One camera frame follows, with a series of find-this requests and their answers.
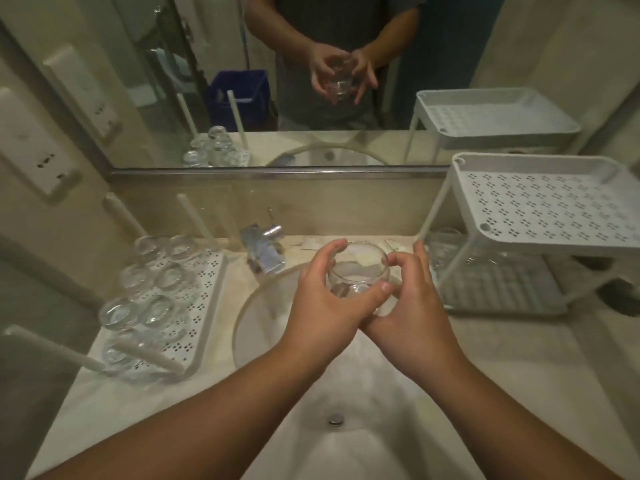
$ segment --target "hand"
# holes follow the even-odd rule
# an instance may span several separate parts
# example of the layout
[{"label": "hand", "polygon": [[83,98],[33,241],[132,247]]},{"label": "hand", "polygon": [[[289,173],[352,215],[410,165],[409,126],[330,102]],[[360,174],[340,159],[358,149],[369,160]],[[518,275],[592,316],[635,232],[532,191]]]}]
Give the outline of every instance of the hand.
[{"label": "hand", "polygon": [[335,75],[329,64],[346,60],[348,57],[349,53],[345,50],[325,43],[313,43],[308,53],[311,87],[314,88],[316,93],[333,104],[337,104],[337,100],[326,90],[327,81]]},{"label": "hand", "polygon": [[467,363],[436,291],[422,241],[414,254],[389,254],[389,266],[402,266],[399,300],[387,316],[373,316],[362,329],[388,361],[421,386]]},{"label": "hand", "polygon": [[324,371],[347,348],[364,318],[391,296],[393,286],[378,282],[353,298],[338,298],[326,287],[326,272],[346,239],[330,242],[320,249],[308,268],[300,272],[289,322],[278,346],[293,350],[302,360]]},{"label": "hand", "polygon": [[378,79],[376,73],[373,71],[373,64],[371,59],[361,48],[354,50],[351,53],[351,60],[355,63],[353,69],[353,77],[360,80],[360,84],[352,89],[356,93],[356,99],[354,104],[360,104],[362,97],[367,92],[368,88],[378,88]]}]

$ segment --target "gray t-shirt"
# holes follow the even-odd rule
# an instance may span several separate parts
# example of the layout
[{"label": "gray t-shirt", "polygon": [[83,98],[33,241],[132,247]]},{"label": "gray t-shirt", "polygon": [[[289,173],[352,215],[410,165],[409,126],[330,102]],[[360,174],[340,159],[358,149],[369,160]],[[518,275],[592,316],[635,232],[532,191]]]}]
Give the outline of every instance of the gray t-shirt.
[{"label": "gray t-shirt", "polygon": [[[275,0],[278,12],[297,31],[318,43],[352,52],[372,42],[388,20],[426,0]],[[371,91],[359,105],[353,99],[336,106],[311,87],[308,67],[276,56],[278,111],[311,129],[340,126],[373,110]]]}]

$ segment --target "wall socket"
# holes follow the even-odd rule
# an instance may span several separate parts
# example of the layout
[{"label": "wall socket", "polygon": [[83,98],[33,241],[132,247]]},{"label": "wall socket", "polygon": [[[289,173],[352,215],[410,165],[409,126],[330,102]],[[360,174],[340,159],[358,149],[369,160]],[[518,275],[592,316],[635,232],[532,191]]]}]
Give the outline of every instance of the wall socket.
[{"label": "wall socket", "polygon": [[119,125],[118,115],[109,104],[100,84],[71,45],[66,45],[44,61],[60,85],[102,138]]},{"label": "wall socket", "polygon": [[0,153],[48,197],[77,176],[60,145],[9,88],[0,88]]}]

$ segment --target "blue plastic basket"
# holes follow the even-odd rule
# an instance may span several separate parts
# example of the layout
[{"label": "blue plastic basket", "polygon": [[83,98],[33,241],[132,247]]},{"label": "blue plastic basket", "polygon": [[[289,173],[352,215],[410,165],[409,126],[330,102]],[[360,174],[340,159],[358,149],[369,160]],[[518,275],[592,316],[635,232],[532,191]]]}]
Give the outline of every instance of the blue plastic basket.
[{"label": "blue plastic basket", "polygon": [[223,70],[202,95],[211,125],[237,131],[227,91],[232,90],[244,129],[260,129],[269,115],[271,91],[267,72],[263,70]]}]

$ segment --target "chrome faucet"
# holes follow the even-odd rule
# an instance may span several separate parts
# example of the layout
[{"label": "chrome faucet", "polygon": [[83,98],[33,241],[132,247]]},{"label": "chrome faucet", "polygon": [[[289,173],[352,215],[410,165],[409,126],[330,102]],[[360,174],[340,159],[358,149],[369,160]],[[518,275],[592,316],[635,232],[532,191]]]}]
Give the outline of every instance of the chrome faucet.
[{"label": "chrome faucet", "polygon": [[260,229],[258,224],[240,229],[240,240],[248,254],[249,266],[255,273],[277,273],[284,268],[284,258],[278,252],[278,239],[284,236],[282,226],[277,225],[273,218],[273,211],[267,209],[271,227]]}]

